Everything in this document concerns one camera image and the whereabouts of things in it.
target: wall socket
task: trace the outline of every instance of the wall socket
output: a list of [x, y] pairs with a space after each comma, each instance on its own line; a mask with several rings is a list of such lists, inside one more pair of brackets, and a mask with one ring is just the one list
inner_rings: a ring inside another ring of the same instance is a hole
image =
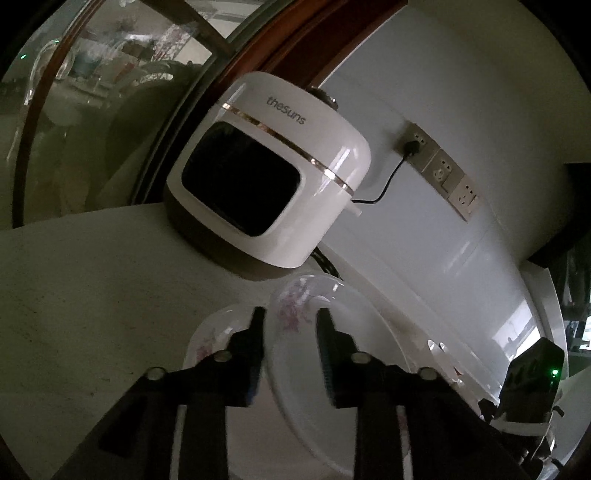
[[418, 153], [408, 159], [414, 168], [468, 221], [480, 205], [474, 182], [459, 165], [441, 149], [435, 140], [416, 124], [409, 124], [394, 150], [404, 154], [404, 145], [417, 140]]

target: white plate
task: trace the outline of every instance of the white plate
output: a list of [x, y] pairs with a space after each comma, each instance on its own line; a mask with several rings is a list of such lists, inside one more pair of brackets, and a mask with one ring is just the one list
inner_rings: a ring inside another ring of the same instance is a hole
[[[233, 305], [207, 317], [191, 337], [183, 368], [223, 350], [248, 328], [254, 306]], [[248, 408], [226, 409], [228, 467], [242, 480], [320, 480], [333, 471], [302, 446], [281, 415], [263, 370]]]
[[384, 318], [337, 278], [297, 274], [271, 297], [264, 339], [275, 399], [312, 454], [352, 476], [356, 411], [335, 409], [326, 394], [316, 340], [316, 312], [322, 307], [329, 308], [336, 329], [352, 335], [360, 351], [407, 371], [408, 364]]

